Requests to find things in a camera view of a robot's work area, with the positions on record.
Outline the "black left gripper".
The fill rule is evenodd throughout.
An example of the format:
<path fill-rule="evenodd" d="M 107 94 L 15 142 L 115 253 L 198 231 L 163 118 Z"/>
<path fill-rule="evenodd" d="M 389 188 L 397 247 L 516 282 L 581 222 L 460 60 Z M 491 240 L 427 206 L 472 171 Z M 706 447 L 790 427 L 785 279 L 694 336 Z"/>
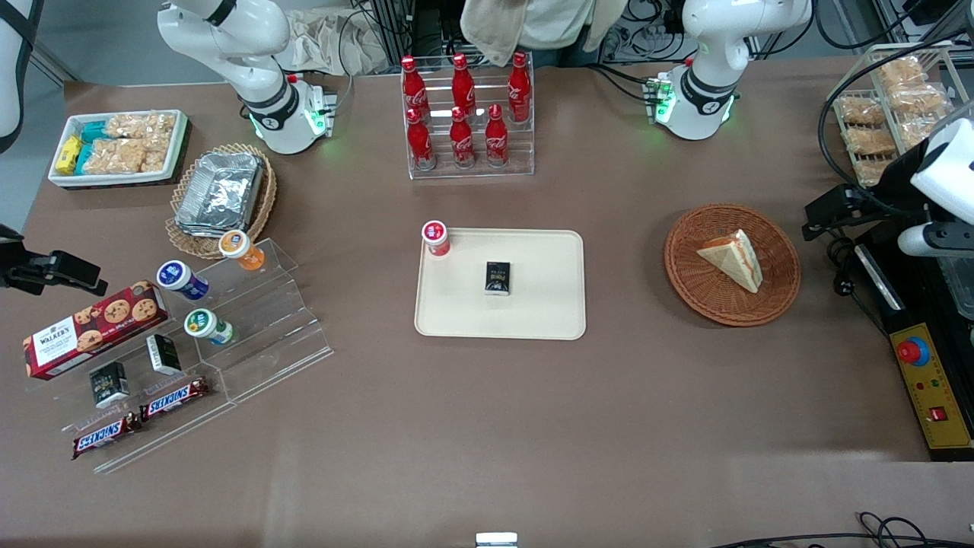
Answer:
<path fill-rule="evenodd" d="M 868 221 L 887 221 L 894 219 L 904 228 L 928 222 L 928 198 L 911 184 L 911 178 L 921 167 L 928 151 L 929 139 L 922 139 L 918 145 L 909 149 L 888 164 L 881 174 L 880 182 L 872 187 L 871 193 L 879 202 L 887 205 L 883 209 L 870 202 L 863 215 L 865 201 L 859 188 L 850 184 L 839 184 L 804 206 L 806 223 L 801 226 L 801 236 L 810 242 L 822 234 L 838 228 L 852 228 Z"/>

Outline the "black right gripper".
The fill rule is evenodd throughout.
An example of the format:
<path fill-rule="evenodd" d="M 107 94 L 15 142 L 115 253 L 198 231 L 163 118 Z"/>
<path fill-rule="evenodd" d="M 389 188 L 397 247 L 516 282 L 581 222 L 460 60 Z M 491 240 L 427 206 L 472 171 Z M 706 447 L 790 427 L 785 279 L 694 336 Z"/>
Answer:
<path fill-rule="evenodd" d="M 20 232 L 1 223 L 0 260 L 6 267 L 6 288 L 41 295 L 48 285 L 65 285 L 96 296 L 107 294 L 101 268 L 66 252 L 27 256 Z"/>

